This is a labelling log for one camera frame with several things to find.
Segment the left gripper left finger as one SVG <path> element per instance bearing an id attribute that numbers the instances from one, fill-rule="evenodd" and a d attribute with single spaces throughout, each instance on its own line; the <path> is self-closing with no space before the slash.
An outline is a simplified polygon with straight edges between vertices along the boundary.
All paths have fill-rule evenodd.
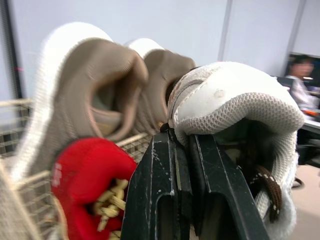
<path id="1" fill-rule="evenodd" d="M 192 187 L 185 152 L 170 135 L 154 135 L 133 173 L 122 240 L 188 240 Z"/>

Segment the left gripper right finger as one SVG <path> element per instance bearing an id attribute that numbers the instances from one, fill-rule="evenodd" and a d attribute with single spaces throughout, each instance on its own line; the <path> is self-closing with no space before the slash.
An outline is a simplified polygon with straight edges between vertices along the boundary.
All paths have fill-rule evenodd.
<path id="1" fill-rule="evenodd" d="M 212 135 L 189 137 L 188 166 L 199 239 L 269 239 L 240 168 Z"/>

